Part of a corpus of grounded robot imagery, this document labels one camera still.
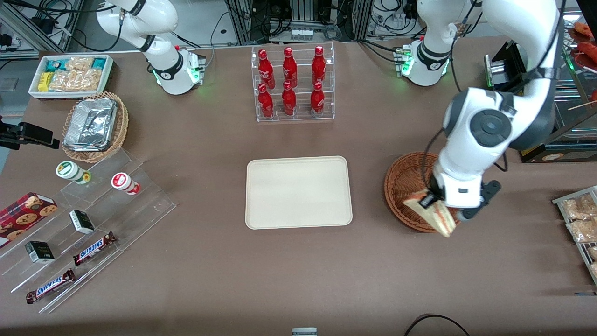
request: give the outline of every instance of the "snickers wrapper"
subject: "snickers wrapper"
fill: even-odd
[[[74,282],[75,280],[75,273],[69,268],[65,274],[62,274],[56,279],[46,283],[43,287],[38,288],[36,291],[27,293],[27,303],[32,304],[47,293],[55,291],[58,287],[64,285],[65,283]]]
[[[90,247],[84,249],[81,253],[75,255],[73,259],[75,260],[75,266],[81,265],[85,260],[90,259],[93,255],[97,252],[100,252],[106,246],[112,244],[116,241],[116,237],[110,231],[107,235],[103,236],[100,240],[93,243]]]

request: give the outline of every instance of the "acrylic bottle rack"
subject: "acrylic bottle rack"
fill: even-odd
[[[141,163],[124,149],[96,163],[89,171],[89,183],[78,185],[71,182],[54,196],[59,208],[49,219],[0,250],[2,289],[21,297],[23,304],[26,304],[28,292],[44,286],[69,268],[74,271],[75,282],[59,287],[30,305],[40,313],[56,309],[176,207],[145,174]],[[129,174],[141,185],[141,191],[130,196],[112,188],[110,179],[118,172]],[[73,209],[87,213],[95,232],[82,234],[75,231],[69,217]],[[118,240],[75,266],[72,257],[110,231]],[[55,260],[49,264],[31,262],[24,247],[29,240],[48,243]]]
[[[322,91],[325,95],[323,114],[315,118],[311,115],[311,92],[313,92],[313,83],[311,80],[311,63],[315,56],[315,47],[321,45],[324,48],[325,58],[325,80],[322,83]],[[333,120],[336,116],[336,105],[334,101],[334,92],[336,86],[334,84],[334,44],[319,43],[319,44],[292,44],[293,56],[297,62],[298,69],[298,86],[294,88],[297,97],[297,107],[294,116],[289,117],[284,113],[284,106],[282,104],[282,92],[284,91],[284,73],[282,72],[282,64],[284,62],[284,47],[283,45],[261,45],[253,47],[251,50],[251,73],[253,75],[253,95],[255,96],[255,110],[258,122],[276,122],[276,121],[318,121],[318,120]],[[259,107],[257,96],[257,86],[261,83],[259,77],[259,57],[257,52],[260,49],[267,51],[267,58],[273,66],[273,77],[276,81],[276,86],[273,90],[269,90],[269,94],[273,99],[273,118],[265,119]]]

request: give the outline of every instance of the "brown wicker basket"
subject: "brown wicker basket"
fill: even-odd
[[[421,179],[421,159],[423,152],[413,152],[399,157],[387,171],[383,184],[387,205],[404,224],[421,232],[436,232],[427,222],[402,202],[412,193],[426,188]],[[429,180],[432,174],[433,165],[438,159],[437,154],[427,153],[425,159],[425,178]],[[456,225],[460,223],[456,219],[457,209],[449,208]]]
[[[96,163],[101,159],[112,155],[113,153],[117,152],[117,150],[122,147],[122,143],[124,143],[124,138],[127,136],[127,127],[128,127],[128,111],[127,107],[124,106],[122,100],[115,94],[110,92],[102,92],[99,94],[94,94],[92,96],[88,96],[83,98],[82,100],[94,100],[94,99],[101,99],[101,98],[110,98],[115,100],[118,103],[118,111],[116,112],[116,121],[114,122],[114,131],[112,132],[112,144],[107,151],[104,152],[75,152],[69,149],[66,149],[62,146],[62,149],[73,160],[84,161],[89,163]],[[66,123],[62,128],[62,136],[66,136],[66,131],[69,129],[70,119],[73,116],[73,111],[75,110],[75,106],[70,109],[69,116],[66,117]]]

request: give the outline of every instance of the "table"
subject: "table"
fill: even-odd
[[[462,87],[483,83],[482,56],[503,42],[457,44]],[[336,120],[262,125],[248,47],[218,49],[205,85],[182,96],[155,84],[140,53],[112,56],[108,89],[130,113],[125,148],[180,205],[54,313],[0,291],[3,336],[288,335],[299,326],[322,336],[402,335],[423,313],[447,315],[472,335],[595,333],[597,300],[572,296],[593,290],[590,276],[550,202],[595,185],[594,164],[520,164],[509,151],[510,171],[485,175],[503,190],[449,239],[413,231],[386,206],[386,170],[440,128],[456,93],[450,75],[417,87],[364,47],[336,43]],[[59,135],[71,106],[32,99],[24,120]],[[350,225],[245,226],[251,160],[320,155],[348,161]],[[41,146],[13,151],[0,206],[28,191],[56,193],[66,181],[54,168],[65,158]],[[449,322],[420,327],[411,335],[458,334]]]

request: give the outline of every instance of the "coca-cola bottle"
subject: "coca-cola bottle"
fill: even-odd
[[[292,84],[289,81],[284,82],[284,92],[282,92],[282,101],[284,103],[284,113],[292,117],[296,112],[297,96],[294,93]]]
[[[263,83],[259,83],[257,86],[259,89],[259,95],[257,96],[257,100],[259,101],[259,107],[261,108],[261,113],[263,114],[263,118],[271,119],[273,118],[273,100],[269,92],[267,92],[267,87]]]
[[[313,85],[313,92],[311,92],[311,115],[315,118],[321,117],[324,113],[324,99],[325,95],[321,91],[321,82]]]
[[[257,53],[259,55],[259,77],[261,82],[267,85],[267,88],[273,90],[276,87],[276,81],[273,79],[272,62],[267,59],[267,52],[263,49]]]
[[[323,82],[325,79],[325,58],[324,58],[324,48],[320,45],[315,47],[315,57],[313,58],[313,63],[311,63],[311,73],[313,74],[311,77],[311,81],[313,85],[315,83]]]
[[[290,47],[284,48],[284,63],[282,64],[282,70],[284,71],[284,80],[289,81],[293,88],[297,87],[299,83],[297,61],[294,60],[293,49]]]

